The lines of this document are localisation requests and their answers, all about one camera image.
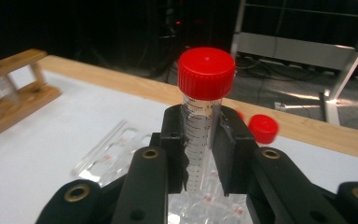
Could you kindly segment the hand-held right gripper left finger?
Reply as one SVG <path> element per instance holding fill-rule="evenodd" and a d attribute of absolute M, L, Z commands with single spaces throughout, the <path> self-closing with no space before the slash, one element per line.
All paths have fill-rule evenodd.
<path fill-rule="evenodd" d="M 151 146 L 161 147 L 167 155 L 168 192 L 181 193 L 185 179 L 185 133 L 182 106 L 174 105 L 164 111 L 161 130 L 153 133 Z"/>

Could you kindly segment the red-capped clear tube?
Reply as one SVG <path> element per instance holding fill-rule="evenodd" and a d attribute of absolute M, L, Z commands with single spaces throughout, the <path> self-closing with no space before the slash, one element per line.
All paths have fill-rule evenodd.
<path fill-rule="evenodd" d="M 262 114 L 252 116 L 248 127 L 254 135 L 255 141 L 260 144 L 272 143 L 279 131 L 278 122 L 275 119 Z"/>
<path fill-rule="evenodd" d="M 186 190 L 203 185 L 223 98 L 232 89 L 235 61 L 221 49 L 189 49 L 178 61 L 178 88 L 185 132 Z"/>

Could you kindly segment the white metal stand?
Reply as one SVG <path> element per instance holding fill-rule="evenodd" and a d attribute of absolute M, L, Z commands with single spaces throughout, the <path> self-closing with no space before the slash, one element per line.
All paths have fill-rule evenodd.
<path fill-rule="evenodd" d="M 337 99 L 358 66 L 358 41 L 354 47 L 296 40 L 276 35 L 257 35 L 241 30 L 247 7 L 268 6 L 248 4 L 240 0 L 231 54 L 249 53 L 275 60 L 303 63 L 318 67 L 337 69 L 338 79 L 331 90 L 325 90 L 320 98 L 325 120 L 339 124 Z"/>

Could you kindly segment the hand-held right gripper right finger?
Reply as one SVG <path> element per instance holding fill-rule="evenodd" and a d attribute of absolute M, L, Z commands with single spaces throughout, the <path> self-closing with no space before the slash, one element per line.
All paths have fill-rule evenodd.
<path fill-rule="evenodd" d="M 255 138 L 238 112 L 222 106 L 213 140 L 213 158 L 226 197 L 247 193 L 255 149 Z"/>

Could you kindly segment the wooden test tube rack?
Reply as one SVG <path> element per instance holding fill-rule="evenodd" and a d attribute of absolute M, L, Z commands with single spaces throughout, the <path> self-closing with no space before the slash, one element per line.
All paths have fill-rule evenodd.
<path fill-rule="evenodd" d="M 28 49 L 0 60 L 0 77 L 8 78 L 10 73 L 25 66 L 30 67 L 34 76 L 34 81 L 15 90 L 19 97 L 17 104 L 11 103 L 7 97 L 0 99 L 0 133 L 61 95 L 61 91 L 49 86 L 42 75 L 39 61 L 46 56 L 45 51 Z"/>

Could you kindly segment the clear plastic tube rack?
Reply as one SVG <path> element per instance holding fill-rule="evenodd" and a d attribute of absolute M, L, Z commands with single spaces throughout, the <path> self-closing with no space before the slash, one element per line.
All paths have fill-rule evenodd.
<path fill-rule="evenodd" d="M 73 168 L 72 175 L 104 187 L 129 171 L 134 152 L 151 135 L 122 120 Z M 209 159 L 200 191 L 171 194 L 169 224 L 253 224 L 244 195 L 223 195 L 214 160 Z"/>

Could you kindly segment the dark equipment rack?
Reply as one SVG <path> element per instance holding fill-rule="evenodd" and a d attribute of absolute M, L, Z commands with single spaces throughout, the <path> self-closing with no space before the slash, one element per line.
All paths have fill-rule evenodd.
<path fill-rule="evenodd" d="M 179 39 L 183 34 L 185 0 L 157 0 L 158 39 Z"/>

